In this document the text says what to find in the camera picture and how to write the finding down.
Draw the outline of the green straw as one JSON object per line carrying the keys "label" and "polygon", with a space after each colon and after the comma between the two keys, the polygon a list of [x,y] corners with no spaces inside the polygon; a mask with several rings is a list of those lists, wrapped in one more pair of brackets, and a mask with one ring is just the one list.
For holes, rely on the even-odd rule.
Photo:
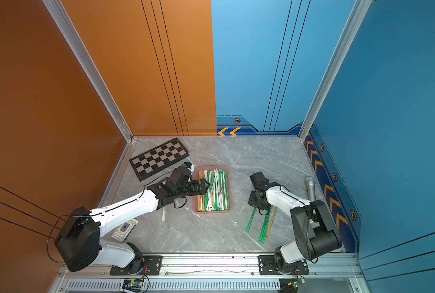
{"label": "green straw", "polygon": [[266,240],[266,234],[267,234],[267,229],[269,227],[271,212],[272,212],[272,208],[270,208],[270,210],[265,214],[265,218],[263,221],[263,225],[260,231],[260,238],[259,238],[259,241],[261,243],[264,243]]}
{"label": "green straw", "polygon": [[247,233],[247,234],[249,233],[249,231],[250,231],[250,229],[251,229],[252,222],[253,222],[253,219],[254,219],[254,216],[255,216],[256,210],[257,210],[257,208],[254,208],[254,209],[253,209],[253,211],[252,211],[252,213],[251,213],[251,216],[250,216],[250,219],[249,219],[249,222],[248,222],[248,224],[247,224],[247,226],[246,226],[245,233]]}

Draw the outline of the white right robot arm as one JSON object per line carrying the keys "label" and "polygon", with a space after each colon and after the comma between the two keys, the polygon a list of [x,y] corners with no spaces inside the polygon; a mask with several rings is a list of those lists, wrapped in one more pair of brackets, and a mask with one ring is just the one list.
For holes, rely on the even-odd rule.
{"label": "white right robot arm", "polygon": [[322,200],[316,199],[314,178],[305,180],[307,199],[291,193],[282,184],[271,183],[262,172],[254,173],[250,180],[254,187],[250,206],[265,211],[276,208],[291,217],[294,240],[278,247],[274,255],[279,273],[294,273],[303,262],[315,262],[343,246],[330,210]]}

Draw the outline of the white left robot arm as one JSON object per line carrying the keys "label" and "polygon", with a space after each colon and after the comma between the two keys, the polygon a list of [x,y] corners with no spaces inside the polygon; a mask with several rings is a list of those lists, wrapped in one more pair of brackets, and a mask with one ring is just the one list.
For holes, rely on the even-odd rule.
{"label": "white left robot arm", "polygon": [[67,269],[79,272],[91,265],[114,266],[131,275],[144,272],[144,255],[131,242],[107,241],[104,236],[143,214],[157,211],[178,199],[205,195],[206,179],[192,179],[194,167],[179,166],[171,176],[128,199],[90,211],[72,211],[54,240]]}

